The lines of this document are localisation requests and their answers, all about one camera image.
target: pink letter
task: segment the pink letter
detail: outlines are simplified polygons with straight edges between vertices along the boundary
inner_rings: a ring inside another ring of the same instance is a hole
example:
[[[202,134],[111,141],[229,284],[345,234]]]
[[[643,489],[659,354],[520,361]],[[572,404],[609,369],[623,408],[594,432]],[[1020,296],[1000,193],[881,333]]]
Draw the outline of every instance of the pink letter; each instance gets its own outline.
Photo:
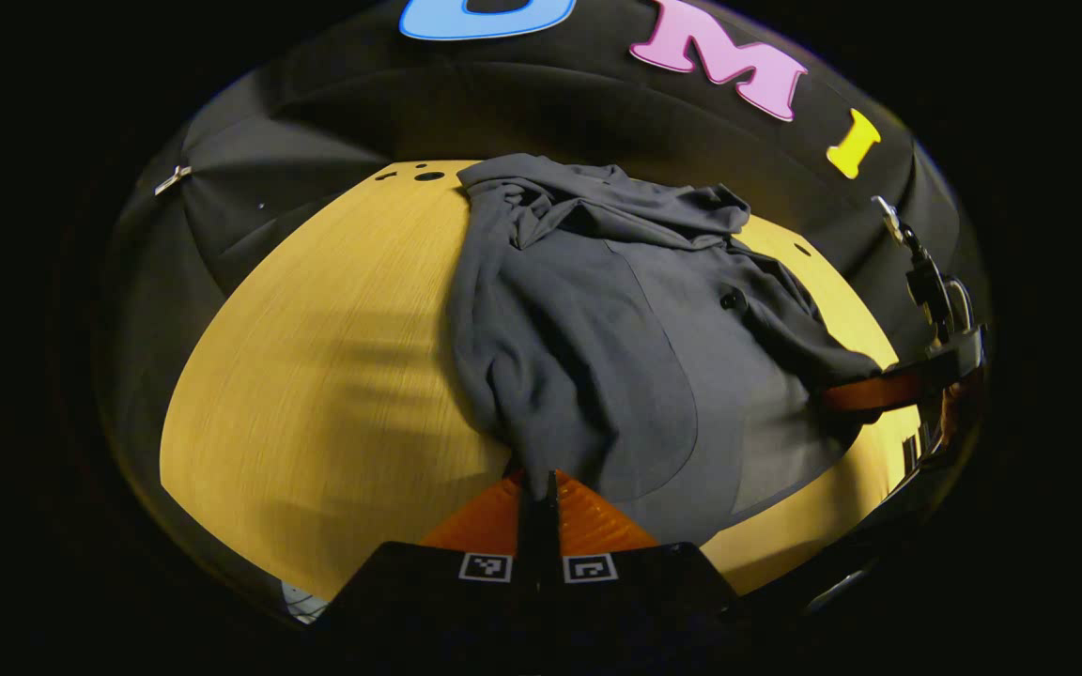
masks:
[[[769,44],[736,47],[712,14],[682,0],[654,1],[661,4],[658,25],[649,42],[629,48],[632,55],[661,68],[691,72],[695,64],[687,58],[687,44],[694,41],[709,80],[722,84],[752,69],[754,77],[738,84],[737,93],[778,119],[793,119],[795,81],[807,68]]]

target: table surface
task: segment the table surface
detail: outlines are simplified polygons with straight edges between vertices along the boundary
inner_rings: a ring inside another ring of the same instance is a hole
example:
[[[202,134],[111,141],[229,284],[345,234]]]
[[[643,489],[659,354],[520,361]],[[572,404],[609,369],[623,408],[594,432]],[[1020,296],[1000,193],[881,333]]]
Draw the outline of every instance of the table surface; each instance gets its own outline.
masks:
[[[162,487],[241,556],[322,598],[378,544],[418,542],[507,462],[460,412],[441,343],[469,218],[456,173],[472,163],[396,162],[320,210],[233,292],[169,403]],[[444,176],[415,180],[425,172]],[[761,217],[738,239],[784,262],[839,342],[896,362],[806,239]],[[868,424],[835,466],[704,555],[739,594],[790,572],[896,487],[919,423],[906,408]]]

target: metal clip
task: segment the metal clip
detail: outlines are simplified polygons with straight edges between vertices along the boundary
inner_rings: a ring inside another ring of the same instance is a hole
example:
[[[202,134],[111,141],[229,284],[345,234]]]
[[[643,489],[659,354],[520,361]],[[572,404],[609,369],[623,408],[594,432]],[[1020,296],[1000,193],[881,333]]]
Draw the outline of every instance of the metal clip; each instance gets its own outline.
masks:
[[[173,184],[176,184],[179,181],[181,181],[182,176],[184,175],[189,175],[189,168],[181,165],[173,168],[173,175],[169,176],[169,178],[162,181],[161,184],[158,185],[158,187],[154,188],[153,195],[159,196],[160,194],[167,191],[167,189],[172,188]]]
[[[880,196],[872,197],[871,201],[879,204],[879,208],[884,211],[884,226],[887,226],[887,231],[893,234],[896,243],[901,247],[905,246],[905,231],[900,229],[900,217],[896,214],[896,207],[888,204]]]

